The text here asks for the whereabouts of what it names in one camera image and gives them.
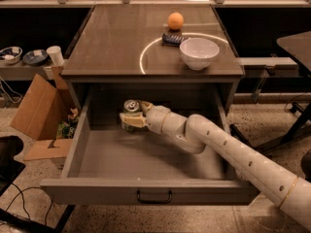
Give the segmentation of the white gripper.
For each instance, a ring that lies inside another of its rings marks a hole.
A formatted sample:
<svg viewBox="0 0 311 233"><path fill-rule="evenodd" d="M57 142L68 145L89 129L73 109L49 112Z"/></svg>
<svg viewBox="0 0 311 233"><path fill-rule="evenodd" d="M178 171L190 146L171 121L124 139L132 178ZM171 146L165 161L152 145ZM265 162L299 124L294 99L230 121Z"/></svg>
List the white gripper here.
<svg viewBox="0 0 311 233"><path fill-rule="evenodd" d="M142 101L140 103L141 111L138 113L120 113L121 121L127 125L143 128L146 126L150 131L160 134L162 132L162 124L170 110L163 106L154 106L153 103Z"/></svg>

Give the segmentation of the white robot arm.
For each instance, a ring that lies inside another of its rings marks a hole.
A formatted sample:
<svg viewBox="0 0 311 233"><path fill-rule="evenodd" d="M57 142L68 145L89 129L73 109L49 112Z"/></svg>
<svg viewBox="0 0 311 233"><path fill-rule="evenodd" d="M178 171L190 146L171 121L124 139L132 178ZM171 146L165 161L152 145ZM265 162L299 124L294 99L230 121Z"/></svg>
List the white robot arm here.
<svg viewBox="0 0 311 233"><path fill-rule="evenodd" d="M275 206L311 230L311 183L248 147L201 115L188 117L147 101L127 100L122 123L164 135L191 154L215 150Z"/></svg>

